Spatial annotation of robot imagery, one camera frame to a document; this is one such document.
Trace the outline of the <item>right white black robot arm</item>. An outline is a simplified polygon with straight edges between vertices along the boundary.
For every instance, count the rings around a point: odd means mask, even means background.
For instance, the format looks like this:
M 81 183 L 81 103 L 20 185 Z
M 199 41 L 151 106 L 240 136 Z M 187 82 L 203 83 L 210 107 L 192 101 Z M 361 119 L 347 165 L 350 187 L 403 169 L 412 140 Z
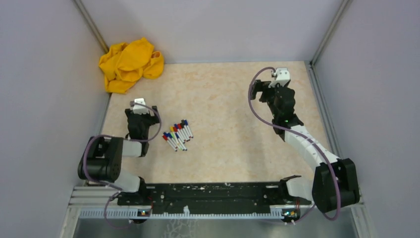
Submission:
M 316 140 L 295 113 L 295 91 L 284 85 L 256 80 L 249 88 L 249 101 L 256 98 L 267 103 L 273 116 L 268 123 L 285 143 L 296 150 L 314 172 L 314 178 L 301 176 L 282 179 L 279 199 L 292 204 L 297 198 L 311 201 L 323 213 L 350 206 L 360 201 L 355 163 L 341 159 Z

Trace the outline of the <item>red cap marker pen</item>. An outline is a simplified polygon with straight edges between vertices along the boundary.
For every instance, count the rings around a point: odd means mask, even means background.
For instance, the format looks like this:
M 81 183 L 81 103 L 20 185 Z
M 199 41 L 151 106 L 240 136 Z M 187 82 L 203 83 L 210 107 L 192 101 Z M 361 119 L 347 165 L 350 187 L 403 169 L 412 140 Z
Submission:
M 185 139 L 186 141 L 189 141 L 189 140 L 190 140 L 190 137 L 189 137 L 189 135 L 188 135 L 188 134 L 186 134 L 186 132 L 185 132 L 185 130 L 183 129 L 182 125 L 179 123 L 179 124 L 177 125 L 177 127 L 178 127 L 178 130 L 180 131 L 180 133 L 183 135 L 184 139 Z

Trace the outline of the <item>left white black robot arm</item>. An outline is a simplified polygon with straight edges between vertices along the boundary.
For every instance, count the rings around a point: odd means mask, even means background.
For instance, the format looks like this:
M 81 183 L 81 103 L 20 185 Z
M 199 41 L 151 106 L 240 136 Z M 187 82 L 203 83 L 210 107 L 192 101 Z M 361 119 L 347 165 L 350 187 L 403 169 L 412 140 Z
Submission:
M 157 106 L 141 106 L 135 103 L 126 109 L 128 134 L 125 137 L 110 135 L 92 136 L 79 162 L 80 179 L 110 186 L 129 193 L 136 205 L 143 205 L 149 193 L 142 188 L 144 179 L 122 169 L 124 157 L 146 156 L 150 140 L 161 130 L 161 118 Z

